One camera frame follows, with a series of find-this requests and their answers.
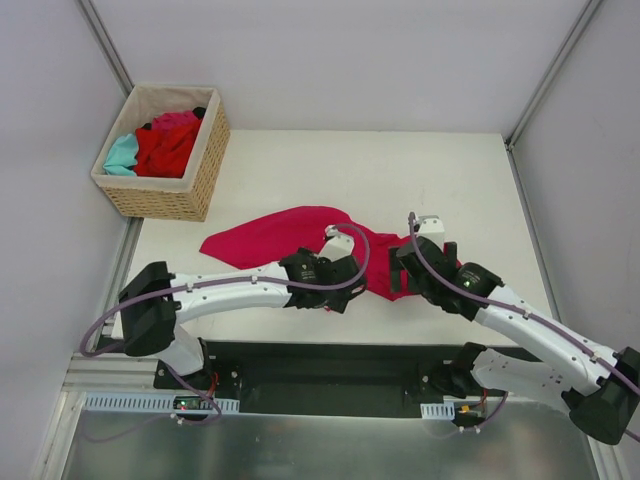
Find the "wicker basket with cloth liner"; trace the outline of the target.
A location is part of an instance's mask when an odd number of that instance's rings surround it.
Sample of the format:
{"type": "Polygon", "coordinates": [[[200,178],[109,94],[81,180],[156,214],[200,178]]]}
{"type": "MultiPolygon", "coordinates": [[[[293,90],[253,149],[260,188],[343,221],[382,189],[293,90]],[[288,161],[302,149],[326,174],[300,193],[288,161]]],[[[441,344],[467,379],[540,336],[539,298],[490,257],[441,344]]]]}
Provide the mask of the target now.
{"type": "Polygon", "coordinates": [[[126,99],[92,167],[91,177],[121,215],[202,222],[230,139],[218,90],[208,86],[138,84],[126,99]],[[165,112],[205,109],[180,178],[108,175],[104,163],[115,140],[165,112]]]}

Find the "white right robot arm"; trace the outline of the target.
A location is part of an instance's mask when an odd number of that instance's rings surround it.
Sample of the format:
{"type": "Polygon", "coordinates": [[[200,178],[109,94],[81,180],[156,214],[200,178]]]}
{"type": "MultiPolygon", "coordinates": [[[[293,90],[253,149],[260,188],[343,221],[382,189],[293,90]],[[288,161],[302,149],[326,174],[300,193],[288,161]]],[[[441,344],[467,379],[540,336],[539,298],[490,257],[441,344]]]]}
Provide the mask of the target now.
{"type": "Polygon", "coordinates": [[[451,243],[414,237],[395,257],[429,303],[506,336],[534,357],[521,360],[468,342],[429,373],[434,389],[457,398],[477,389],[514,393],[567,415],[601,443],[617,445],[628,435],[639,406],[638,350],[614,350],[536,311],[494,273],[459,264],[451,243]]]}

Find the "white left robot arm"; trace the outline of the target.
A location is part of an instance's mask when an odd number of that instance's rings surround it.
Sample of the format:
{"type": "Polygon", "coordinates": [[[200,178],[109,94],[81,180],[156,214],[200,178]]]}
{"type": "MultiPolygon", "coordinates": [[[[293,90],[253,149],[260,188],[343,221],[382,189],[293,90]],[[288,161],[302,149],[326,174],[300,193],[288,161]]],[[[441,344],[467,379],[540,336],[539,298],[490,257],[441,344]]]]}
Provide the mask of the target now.
{"type": "Polygon", "coordinates": [[[173,273],[165,261],[145,266],[119,294],[123,351],[154,357],[188,388],[211,377],[204,341],[183,325],[203,316],[249,308],[346,310],[366,289],[355,256],[328,258],[300,248],[278,262],[224,275],[173,273]]]}

